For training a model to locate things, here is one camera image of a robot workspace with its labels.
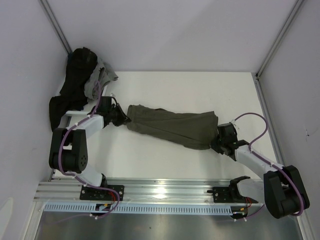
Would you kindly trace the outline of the olive green shorts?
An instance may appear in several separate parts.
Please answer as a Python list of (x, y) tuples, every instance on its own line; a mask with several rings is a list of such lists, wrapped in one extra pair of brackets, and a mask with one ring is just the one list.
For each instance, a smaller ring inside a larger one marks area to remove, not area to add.
[(127, 116), (129, 130), (169, 141), (193, 150), (207, 150), (218, 135), (218, 121), (214, 111), (203, 113), (175, 113), (162, 108), (130, 105)]

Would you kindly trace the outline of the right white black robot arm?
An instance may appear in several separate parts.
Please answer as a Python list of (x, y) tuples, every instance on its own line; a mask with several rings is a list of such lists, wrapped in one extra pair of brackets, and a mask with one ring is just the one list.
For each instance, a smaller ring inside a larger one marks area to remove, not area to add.
[(246, 166), (260, 179), (245, 175), (230, 180), (227, 187), (213, 187), (214, 202), (260, 203), (276, 219), (299, 216), (310, 207), (300, 172), (295, 166), (272, 162), (255, 152), (249, 142), (238, 139), (232, 123), (221, 124), (217, 130), (211, 149)]

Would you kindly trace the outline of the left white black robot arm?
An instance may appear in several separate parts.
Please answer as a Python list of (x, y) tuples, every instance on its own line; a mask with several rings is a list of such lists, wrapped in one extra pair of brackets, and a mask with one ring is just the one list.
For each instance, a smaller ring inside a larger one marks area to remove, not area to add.
[(103, 173), (89, 165), (87, 140), (109, 124), (119, 127), (130, 121), (114, 96), (100, 97), (84, 119), (53, 131), (48, 159), (50, 168), (90, 187), (97, 200), (105, 199), (109, 193), (108, 183)]

